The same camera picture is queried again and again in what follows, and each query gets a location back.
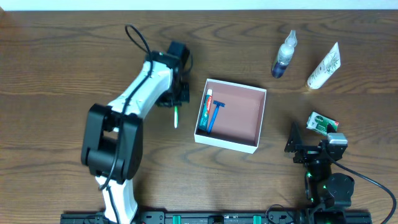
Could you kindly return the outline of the green white Dettol soap pack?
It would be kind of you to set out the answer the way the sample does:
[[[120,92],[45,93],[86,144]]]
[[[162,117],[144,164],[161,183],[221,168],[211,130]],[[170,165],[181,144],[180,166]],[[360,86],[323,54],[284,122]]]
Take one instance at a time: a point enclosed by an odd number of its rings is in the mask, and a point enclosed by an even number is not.
[[[313,111],[310,114],[310,116],[308,117],[306,128],[326,136],[327,135],[326,127],[327,127],[327,124],[329,124],[329,123],[337,131],[339,122]]]

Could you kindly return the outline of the green white toothpaste tube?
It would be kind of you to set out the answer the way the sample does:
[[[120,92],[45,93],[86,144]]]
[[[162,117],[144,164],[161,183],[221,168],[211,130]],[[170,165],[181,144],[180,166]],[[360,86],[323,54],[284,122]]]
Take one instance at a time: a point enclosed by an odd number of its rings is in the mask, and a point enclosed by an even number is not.
[[[203,104],[203,109],[201,112],[201,117],[200,117],[200,120],[198,123],[198,129],[201,129],[202,131],[206,131],[207,127],[208,127],[208,117],[209,117],[209,112],[210,112],[210,107],[211,107],[212,96],[213,96],[213,90],[207,89],[204,104]]]

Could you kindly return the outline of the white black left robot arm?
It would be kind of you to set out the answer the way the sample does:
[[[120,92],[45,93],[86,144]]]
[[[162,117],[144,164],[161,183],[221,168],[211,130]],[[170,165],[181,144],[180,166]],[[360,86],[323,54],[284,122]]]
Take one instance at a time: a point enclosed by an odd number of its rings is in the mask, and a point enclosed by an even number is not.
[[[182,80],[189,56],[186,48],[147,54],[137,78],[121,95],[88,111],[81,163],[103,193],[107,222],[131,223],[136,216],[132,181],[142,159],[144,119],[153,106],[189,102],[188,83]]]

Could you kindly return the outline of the blue disposable razor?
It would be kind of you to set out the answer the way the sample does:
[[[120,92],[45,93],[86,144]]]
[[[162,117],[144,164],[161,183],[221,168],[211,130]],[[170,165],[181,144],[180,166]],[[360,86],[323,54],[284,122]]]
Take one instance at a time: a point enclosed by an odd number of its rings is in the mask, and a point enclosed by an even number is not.
[[[214,110],[214,112],[213,112],[213,116],[212,116],[212,118],[211,118],[209,127],[208,127],[208,129],[207,129],[207,131],[206,131],[207,134],[210,134],[211,131],[212,131],[212,129],[213,129],[213,126],[214,126],[216,117],[217,117],[217,115],[218,115],[219,107],[224,107],[224,106],[225,106],[225,104],[222,103],[222,102],[220,102],[220,101],[214,101],[213,104],[216,105],[216,108],[215,108],[215,110]]]

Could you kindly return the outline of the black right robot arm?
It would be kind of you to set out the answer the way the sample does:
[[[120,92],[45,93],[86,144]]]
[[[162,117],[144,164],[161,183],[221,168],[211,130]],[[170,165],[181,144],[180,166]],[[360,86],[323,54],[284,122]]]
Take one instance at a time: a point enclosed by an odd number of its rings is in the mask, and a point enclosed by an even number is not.
[[[295,223],[346,223],[345,208],[351,206],[354,179],[332,173],[331,165],[342,158],[347,147],[342,133],[328,133],[318,145],[306,145],[298,125],[292,123],[284,151],[293,153],[293,162],[304,166],[305,195],[312,203],[295,213]]]

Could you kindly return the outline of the green white toothbrush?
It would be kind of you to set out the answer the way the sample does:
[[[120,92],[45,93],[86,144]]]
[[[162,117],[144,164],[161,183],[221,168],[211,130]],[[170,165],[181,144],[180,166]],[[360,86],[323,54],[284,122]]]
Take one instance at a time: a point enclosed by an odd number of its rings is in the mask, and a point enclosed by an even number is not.
[[[174,128],[178,128],[178,106],[174,106]]]

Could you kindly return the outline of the black mounting rail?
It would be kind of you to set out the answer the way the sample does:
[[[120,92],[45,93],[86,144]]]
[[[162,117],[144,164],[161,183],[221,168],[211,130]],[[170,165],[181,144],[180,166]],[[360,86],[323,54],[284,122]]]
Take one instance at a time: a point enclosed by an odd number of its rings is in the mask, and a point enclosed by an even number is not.
[[[368,212],[317,212],[310,221],[303,213],[268,211],[264,213],[138,213],[132,220],[138,224],[266,224],[266,223],[348,223],[371,224]]]

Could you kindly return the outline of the clear pump bottle blue liquid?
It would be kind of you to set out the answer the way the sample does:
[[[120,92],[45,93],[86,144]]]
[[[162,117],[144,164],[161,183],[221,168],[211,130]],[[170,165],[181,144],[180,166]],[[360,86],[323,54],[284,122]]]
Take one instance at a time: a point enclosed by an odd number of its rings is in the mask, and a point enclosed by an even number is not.
[[[280,46],[275,61],[271,68],[274,78],[280,78],[287,69],[297,45],[296,30],[291,30],[285,42]]]

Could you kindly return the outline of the pink open cardboard box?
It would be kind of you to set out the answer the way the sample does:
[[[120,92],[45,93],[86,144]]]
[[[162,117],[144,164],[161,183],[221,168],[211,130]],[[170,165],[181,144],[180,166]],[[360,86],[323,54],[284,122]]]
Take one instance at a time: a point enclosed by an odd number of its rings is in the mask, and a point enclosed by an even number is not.
[[[199,128],[207,90],[219,107],[211,133]],[[207,79],[195,125],[196,143],[253,154],[259,147],[267,90],[249,85]]]

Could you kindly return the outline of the white bamboo print lotion tube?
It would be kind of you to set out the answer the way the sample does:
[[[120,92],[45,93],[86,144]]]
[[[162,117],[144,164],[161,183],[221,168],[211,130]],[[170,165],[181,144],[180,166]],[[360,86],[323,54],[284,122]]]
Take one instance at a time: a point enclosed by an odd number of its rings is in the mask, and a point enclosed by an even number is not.
[[[309,90],[317,90],[321,88],[326,81],[340,68],[341,57],[339,45],[336,42],[324,59],[320,62],[316,69],[306,81],[306,87]]]

